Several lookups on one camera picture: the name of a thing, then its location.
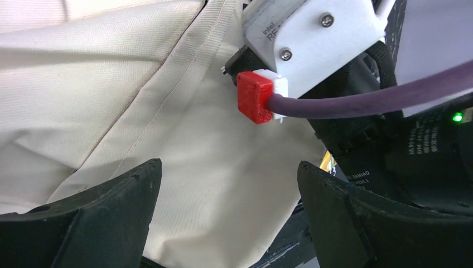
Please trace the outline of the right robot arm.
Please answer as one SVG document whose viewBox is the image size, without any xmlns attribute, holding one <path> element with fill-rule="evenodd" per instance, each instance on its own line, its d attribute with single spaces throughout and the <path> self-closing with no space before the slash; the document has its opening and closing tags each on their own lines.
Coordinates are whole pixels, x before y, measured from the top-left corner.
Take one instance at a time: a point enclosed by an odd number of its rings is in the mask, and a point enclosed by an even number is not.
<svg viewBox="0 0 473 268">
<path fill-rule="evenodd" d="M 405 117 L 310 120 L 326 146 L 321 169 L 377 195 L 436 212 L 472 215 L 472 122 L 461 98 Z"/>
</svg>

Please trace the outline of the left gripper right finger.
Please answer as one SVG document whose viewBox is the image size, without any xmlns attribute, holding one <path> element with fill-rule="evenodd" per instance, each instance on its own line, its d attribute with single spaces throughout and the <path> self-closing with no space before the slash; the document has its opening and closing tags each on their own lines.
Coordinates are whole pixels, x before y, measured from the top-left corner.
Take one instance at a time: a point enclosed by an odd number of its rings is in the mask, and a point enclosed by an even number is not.
<svg viewBox="0 0 473 268">
<path fill-rule="evenodd" d="M 307 161 L 298 187 L 321 267 L 471 267 L 472 218 L 416 208 Z"/>
</svg>

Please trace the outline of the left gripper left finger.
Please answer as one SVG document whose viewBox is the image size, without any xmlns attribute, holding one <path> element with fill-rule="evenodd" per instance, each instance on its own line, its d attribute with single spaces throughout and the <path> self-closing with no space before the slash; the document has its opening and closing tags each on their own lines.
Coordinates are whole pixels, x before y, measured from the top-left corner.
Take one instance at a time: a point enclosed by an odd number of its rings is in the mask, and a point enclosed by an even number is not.
<svg viewBox="0 0 473 268">
<path fill-rule="evenodd" d="M 151 159 L 83 192 L 1 215 L 2 267 L 140 267 L 162 178 Z"/>
</svg>

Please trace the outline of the beige canvas student bag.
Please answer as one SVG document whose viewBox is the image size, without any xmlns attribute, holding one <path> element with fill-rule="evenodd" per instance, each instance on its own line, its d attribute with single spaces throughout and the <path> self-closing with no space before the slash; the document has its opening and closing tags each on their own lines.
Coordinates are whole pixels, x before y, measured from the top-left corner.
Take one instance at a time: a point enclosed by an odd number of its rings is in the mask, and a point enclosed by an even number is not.
<svg viewBox="0 0 473 268">
<path fill-rule="evenodd" d="M 323 148 L 307 121 L 255 125 L 220 69 L 241 1 L 2 1 L 1 213 L 163 163 L 145 257 L 250 267 Z"/>
</svg>

